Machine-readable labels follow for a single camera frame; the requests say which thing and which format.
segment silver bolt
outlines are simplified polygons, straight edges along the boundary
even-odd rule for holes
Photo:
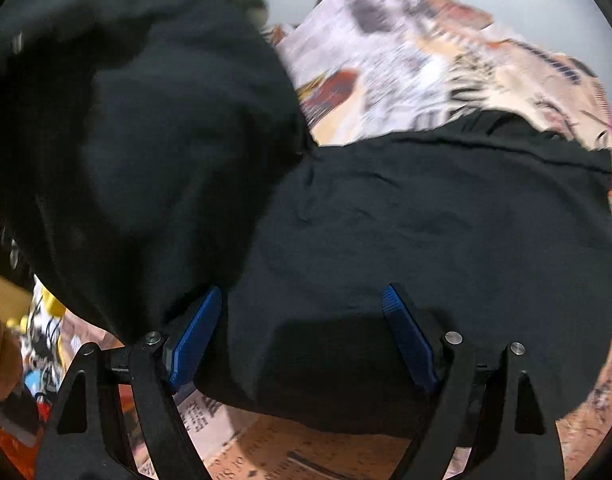
[[[91,355],[95,351],[95,343],[86,343],[81,347],[82,355]]]
[[[161,341],[161,335],[159,332],[148,332],[146,334],[146,344],[147,345],[156,345]]]
[[[464,341],[462,334],[459,332],[446,332],[444,339],[446,339],[446,341],[448,341],[451,345],[458,345]]]
[[[524,355],[526,353],[526,347],[521,343],[510,343],[510,349],[515,355]]]

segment black cloth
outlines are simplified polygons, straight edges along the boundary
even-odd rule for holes
[[[126,343],[234,281],[271,184],[312,143],[244,10],[0,10],[0,218],[62,303]]]
[[[319,148],[276,187],[196,384],[322,430],[416,434],[432,400],[380,309],[399,282],[486,368],[523,343],[564,416],[612,336],[610,187],[608,152],[505,112]]]
[[[414,436],[432,413],[382,319],[390,282],[489,368],[523,343],[558,416],[592,389],[608,152],[503,112],[311,147],[275,54],[220,0],[10,5],[0,218],[76,314],[129,344],[219,285],[196,385],[321,430]]]

